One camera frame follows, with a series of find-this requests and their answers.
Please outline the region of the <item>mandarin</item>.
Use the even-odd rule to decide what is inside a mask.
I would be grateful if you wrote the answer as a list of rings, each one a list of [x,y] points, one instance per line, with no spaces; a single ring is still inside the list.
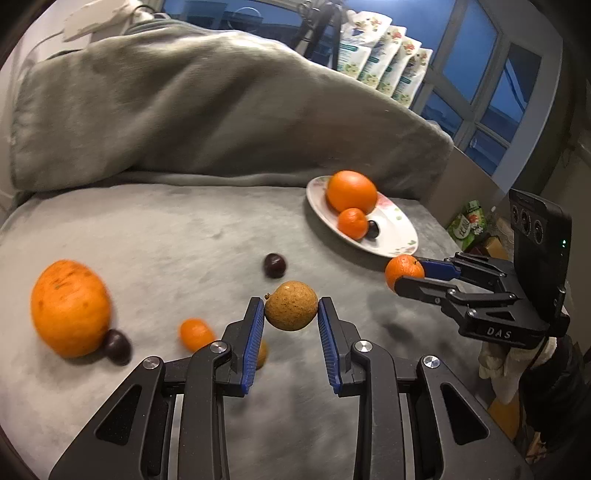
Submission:
[[[360,241],[366,236],[369,230],[368,218],[359,208],[348,208],[342,210],[338,216],[338,230],[349,238]]]
[[[385,270],[386,282],[391,290],[394,290],[394,284],[404,276],[418,279],[425,278],[425,270],[421,262],[409,254],[401,254],[394,257],[390,260]]]

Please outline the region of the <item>dark cherry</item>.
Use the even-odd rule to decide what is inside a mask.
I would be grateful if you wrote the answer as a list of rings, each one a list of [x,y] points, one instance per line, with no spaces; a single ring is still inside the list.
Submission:
[[[368,221],[368,230],[365,238],[369,240],[376,240],[380,235],[380,227],[375,220]]]
[[[116,329],[110,329],[103,342],[104,355],[115,365],[127,365],[132,356],[132,346],[127,337]]]
[[[270,253],[264,257],[263,272],[270,278],[281,278],[287,271],[287,261],[280,254]]]

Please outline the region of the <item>small kumquat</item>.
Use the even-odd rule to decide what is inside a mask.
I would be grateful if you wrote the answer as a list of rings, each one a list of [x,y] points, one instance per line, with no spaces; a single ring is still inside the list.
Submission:
[[[189,352],[194,353],[214,342],[216,337],[204,320],[190,318],[179,326],[179,339]]]

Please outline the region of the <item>smooth large orange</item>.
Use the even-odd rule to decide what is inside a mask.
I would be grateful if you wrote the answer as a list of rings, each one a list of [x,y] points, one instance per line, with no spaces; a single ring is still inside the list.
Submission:
[[[358,208],[369,215],[376,207],[378,191],[375,184],[365,175],[352,170],[342,170],[329,178],[325,197],[338,212]]]

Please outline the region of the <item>speckled large orange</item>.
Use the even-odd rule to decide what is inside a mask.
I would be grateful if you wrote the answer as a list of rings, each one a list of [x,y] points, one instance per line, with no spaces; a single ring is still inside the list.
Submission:
[[[105,284],[87,266],[58,260],[37,279],[30,299],[33,325],[57,355],[78,358],[102,345],[112,305]]]

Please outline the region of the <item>brown longan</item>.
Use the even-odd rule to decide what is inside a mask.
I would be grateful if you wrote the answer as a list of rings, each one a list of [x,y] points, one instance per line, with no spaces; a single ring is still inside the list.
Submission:
[[[317,316],[318,296],[304,282],[284,282],[273,294],[266,294],[264,299],[264,316],[267,322],[283,331],[304,329]]]
[[[266,340],[262,340],[259,345],[259,354],[256,359],[256,369],[263,368],[266,364],[267,356],[269,356],[269,348],[267,347]]]

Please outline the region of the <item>white glove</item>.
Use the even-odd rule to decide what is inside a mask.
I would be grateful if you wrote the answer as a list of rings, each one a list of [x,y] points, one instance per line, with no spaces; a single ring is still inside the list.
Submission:
[[[479,377],[490,380],[497,400],[508,405],[515,397],[522,375],[528,368],[548,362],[557,348],[557,338],[542,340],[532,350],[483,342],[478,356]]]

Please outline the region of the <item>green snack bag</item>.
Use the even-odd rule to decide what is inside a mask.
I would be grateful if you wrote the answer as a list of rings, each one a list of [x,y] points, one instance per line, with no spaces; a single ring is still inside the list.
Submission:
[[[478,200],[467,202],[447,228],[448,234],[461,251],[466,251],[486,231],[486,215]]]

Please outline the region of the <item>white floral plate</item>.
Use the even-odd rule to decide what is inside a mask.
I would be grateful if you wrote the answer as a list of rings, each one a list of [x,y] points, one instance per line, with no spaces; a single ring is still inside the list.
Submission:
[[[419,247],[415,227],[402,209],[391,199],[378,193],[378,203],[369,219],[377,223],[380,233],[375,240],[353,240],[338,229],[338,213],[329,206],[325,191],[329,176],[318,176],[308,182],[307,199],[318,219],[329,227],[335,235],[363,251],[384,258],[393,258],[401,254],[414,255]]]

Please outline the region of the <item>grey seat cushion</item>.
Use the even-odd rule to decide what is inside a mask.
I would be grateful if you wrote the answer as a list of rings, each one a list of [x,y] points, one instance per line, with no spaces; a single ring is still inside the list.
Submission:
[[[62,359],[40,340],[30,296],[49,265],[91,268],[133,361],[168,361],[185,355],[183,320],[221,334],[250,298],[276,289],[263,274],[271,252],[287,259],[287,279],[331,297],[363,338],[398,357],[435,354],[479,388],[479,343],[438,308],[394,294],[386,260],[325,227],[304,189],[128,184],[38,195],[1,230],[1,424],[28,467],[46,478],[128,374],[100,356]],[[332,392],[317,326],[266,327],[263,337],[269,358],[249,395],[225,403],[231,477],[348,479],[358,402]]]

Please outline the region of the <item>black tripod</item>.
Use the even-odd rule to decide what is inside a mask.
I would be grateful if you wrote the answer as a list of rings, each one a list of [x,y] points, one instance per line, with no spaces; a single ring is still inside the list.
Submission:
[[[342,19],[344,18],[344,2],[342,1],[301,1],[297,5],[297,13],[301,17],[301,25],[297,29],[288,46],[297,50],[304,44],[301,56],[311,60],[318,43],[325,35],[325,30],[332,27],[332,47],[329,66],[338,70],[339,44],[341,44]]]

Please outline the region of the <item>grey blanket covered backrest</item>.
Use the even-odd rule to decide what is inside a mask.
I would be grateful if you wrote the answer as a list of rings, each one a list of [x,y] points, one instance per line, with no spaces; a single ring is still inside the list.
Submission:
[[[13,186],[140,182],[301,186],[352,169],[420,199],[451,138],[386,95],[283,43],[175,20],[32,66],[15,95]]]

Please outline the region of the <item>white power adapter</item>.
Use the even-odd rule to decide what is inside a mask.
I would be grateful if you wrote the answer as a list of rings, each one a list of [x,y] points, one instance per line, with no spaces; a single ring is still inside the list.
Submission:
[[[155,10],[142,1],[91,1],[65,19],[62,39],[70,42],[111,27],[128,27],[135,22],[152,19],[154,14]]]

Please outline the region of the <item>window frame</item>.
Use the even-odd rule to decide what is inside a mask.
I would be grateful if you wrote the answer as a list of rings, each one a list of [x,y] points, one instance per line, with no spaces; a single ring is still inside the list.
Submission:
[[[431,50],[412,110],[436,122],[497,183],[514,180],[554,101],[563,41],[525,1],[346,1],[406,27]]]

